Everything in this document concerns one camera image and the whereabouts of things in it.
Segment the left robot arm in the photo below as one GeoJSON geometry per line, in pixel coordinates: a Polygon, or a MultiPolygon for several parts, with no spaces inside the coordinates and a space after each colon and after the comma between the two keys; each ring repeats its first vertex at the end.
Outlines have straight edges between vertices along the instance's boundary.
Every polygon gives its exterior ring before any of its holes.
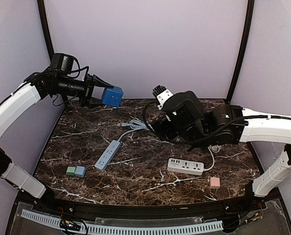
{"type": "MultiPolygon", "coordinates": [[[[85,74],[83,81],[67,75],[66,71],[47,68],[43,72],[30,75],[24,82],[0,104],[0,140],[9,127],[30,107],[37,104],[47,95],[67,95],[78,97],[80,105],[88,108],[105,104],[104,99],[92,97],[94,87],[105,90],[113,85],[96,75],[85,74]]],[[[0,148],[0,178],[14,185],[17,189],[29,193],[38,200],[54,197],[54,192],[20,166],[0,148]]]]}

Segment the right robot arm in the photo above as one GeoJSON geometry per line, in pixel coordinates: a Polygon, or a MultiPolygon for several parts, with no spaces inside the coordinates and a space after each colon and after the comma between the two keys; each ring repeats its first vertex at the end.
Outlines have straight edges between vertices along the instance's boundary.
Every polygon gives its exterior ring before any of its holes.
{"type": "Polygon", "coordinates": [[[164,86],[153,89],[157,107],[165,115],[151,124],[160,139],[191,149],[240,142],[278,142],[284,150],[276,162],[247,187],[247,194],[265,197],[291,175],[291,116],[257,112],[241,106],[222,104],[206,112],[192,91],[173,94],[164,86]]]}

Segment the pink plug adapter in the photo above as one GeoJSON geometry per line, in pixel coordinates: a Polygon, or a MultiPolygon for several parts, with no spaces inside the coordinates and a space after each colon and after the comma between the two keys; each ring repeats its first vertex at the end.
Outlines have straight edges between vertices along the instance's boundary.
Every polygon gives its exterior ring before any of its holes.
{"type": "Polygon", "coordinates": [[[210,188],[220,188],[220,178],[211,177],[210,178],[210,188]]]}

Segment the blue cube socket adapter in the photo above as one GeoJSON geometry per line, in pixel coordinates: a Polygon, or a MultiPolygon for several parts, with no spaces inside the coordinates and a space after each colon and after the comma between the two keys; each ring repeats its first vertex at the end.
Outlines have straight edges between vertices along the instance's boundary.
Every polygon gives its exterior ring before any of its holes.
{"type": "Polygon", "coordinates": [[[123,90],[120,87],[105,88],[102,93],[102,104],[119,107],[123,97],[123,90]]]}

